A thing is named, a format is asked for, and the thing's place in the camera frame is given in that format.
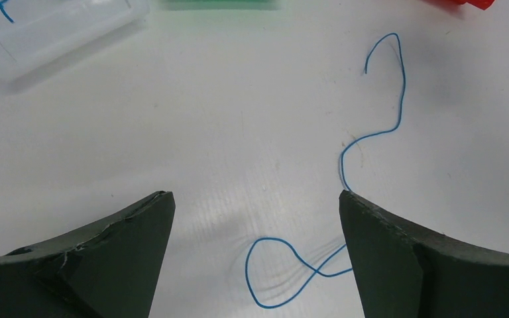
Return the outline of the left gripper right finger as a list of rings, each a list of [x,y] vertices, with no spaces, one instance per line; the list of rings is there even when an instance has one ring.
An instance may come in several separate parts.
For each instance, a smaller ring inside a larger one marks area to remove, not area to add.
[[[366,317],[509,317],[509,254],[456,240],[342,191]]]

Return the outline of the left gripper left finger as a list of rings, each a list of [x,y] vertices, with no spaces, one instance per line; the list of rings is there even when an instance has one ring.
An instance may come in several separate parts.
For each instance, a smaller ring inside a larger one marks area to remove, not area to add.
[[[157,191],[0,256],[0,317],[148,317],[175,210]]]

